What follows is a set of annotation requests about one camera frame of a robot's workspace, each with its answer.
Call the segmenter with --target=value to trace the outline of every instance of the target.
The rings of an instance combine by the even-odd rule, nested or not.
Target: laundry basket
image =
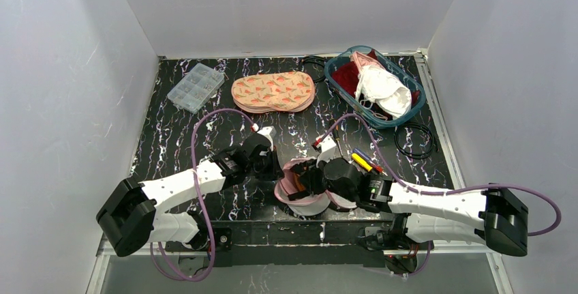
[[[337,71],[341,66],[350,62],[350,55],[353,52],[360,52],[363,54],[369,54],[373,50],[369,46],[353,46],[343,52],[342,54],[332,58],[325,64],[325,76],[327,80],[329,80],[329,84],[334,88],[334,90],[347,102],[349,105],[353,106],[353,109],[356,113],[361,115],[372,127],[376,129],[383,129],[389,127],[396,127],[407,120],[411,119],[421,107],[425,104],[425,94],[423,91],[423,87],[415,81],[411,76],[406,74],[400,67],[395,65],[393,62],[386,59],[383,55],[381,55],[378,51],[376,51],[376,55],[378,57],[378,61],[384,66],[384,68],[391,72],[394,76],[400,79],[401,83],[403,83],[411,92],[419,91],[419,98],[418,102],[409,110],[405,115],[394,119],[394,120],[383,120],[375,116],[374,112],[368,108],[362,106],[359,102],[355,100],[351,95],[345,91],[333,78],[331,75]]]

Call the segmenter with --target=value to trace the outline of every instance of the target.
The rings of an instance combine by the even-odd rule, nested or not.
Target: plastic organizer box
[[[177,86],[168,92],[168,99],[191,113],[197,113],[225,82],[225,75],[202,63],[197,63]]]
[[[383,120],[374,115],[374,112],[368,108],[363,107],[359,102],[355,100],[351,95],[349,95],[345,89],[341,88],[331,75],[337,71],[341,66],[345,65],[346,63],[350,62],[350,55],[353,52],[360,52],[363,54],[369,54],[372,48],[368,46],[353,46],[343,52],[342,54],[332,58],[325,64],[325,76],[327,80],[329,80],[329,84],[332,88],[341,96],[349,105],[353,107],[353,109],[362,116],[372,127],[376,129],[384,129],[389,127],[397,127],[407,120],[411,119],[421,107],[425,104],[425,94],[423,91],[423,87],[415,81],[411,76],[406,74],[400,67],[395,65],[395,63],[386,59],[383,55],[381,55],[378,51],[376,51],[376,55],[378,57],[378,61],[384,66],[384,68],[391,72],[394,76],[396,76],[411,92],[419,90],[419,98],[418,102],[409,110],[405,115],[402,115],[400,118],[394,120]]]

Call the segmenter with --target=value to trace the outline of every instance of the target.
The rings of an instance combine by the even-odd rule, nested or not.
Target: black marble surface
[[[420,81],[414,57],[388,57],[409,75]],[[225,83],[207,104],[193,115],[177,109],[167,98],[168,92],[183,78],[184,73],[201,62],[225,74]],[[230,88],[235,79],[257,73],[288,72],[298,69],[299,59],[182,59],[163,60],[159,64],[159,74],[142,128],[140,143],[132,167],[132,174],[139,181],[158,179],[191,168],[191,134],[195,123],[205,114],[218,108],[236,108]],[[306,65],[304,71],[312,78],[319,77],[322,69],[316,65]],[[352,112],[337,94],[333,93],[327,81],[316,84],[316,98],[313,104],[300,113],[265,113],[251,115],[260,126],[275,126],[274,138],[281,164],[292,158],[316,156],[310,143],[325,132],[330,119],[337,119],[344,113]],[[435,126],[429,106],[426,104],[413,118],[428,125],[434,133]],[[439,188],[453,188],[446,160],[440,149],[425,160],[412,160],[397,152],[393,143],[394,128],[374,130],[379,149],[399,176],[412,183]],[[205,158],[233,143],[240,143],[249,129],[240,115],[225,113],[216,115],[203,125],[198,133],[196,157]],[[348,156],[354,147],[376,157],[375,147],[355,119],[342,125],[341,146]],[[409,133],[404,138],[406,148],[420,151],[426,143],[424,134]],[[379,215],[361,209],[335,211],[327,209],[314,217],[293,216],[291,210],[277,201],[273,195],[273,183],[258,183],[248,180],[242,185],[228,188],[220,193],[207,195],[207,209],[212,220],[227,222],[251,220],[261,222],[291,222],[297,220],[349,220],[367,222],[378,220]],[[187,203],[172,210],[196,209],[196,202]]]

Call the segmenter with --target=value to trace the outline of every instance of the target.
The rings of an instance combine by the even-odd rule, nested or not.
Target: patterned fabric
[[[299,112],[313,102],[315,86],[304,72],[256,74],[237,79],[231,94],[235,104],[247,112]]]

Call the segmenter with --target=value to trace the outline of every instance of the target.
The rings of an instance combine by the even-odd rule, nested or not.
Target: gray floor
[[[195,270],[200,263],[192,261],[188,267]],[[163,277],[149,256],[113,256],[103,292],[492,294],[498,291],[485,254],[433,254],[426,270],[408,280],[375,274],[356,265],[252,265],[214,269],[199,283]]]

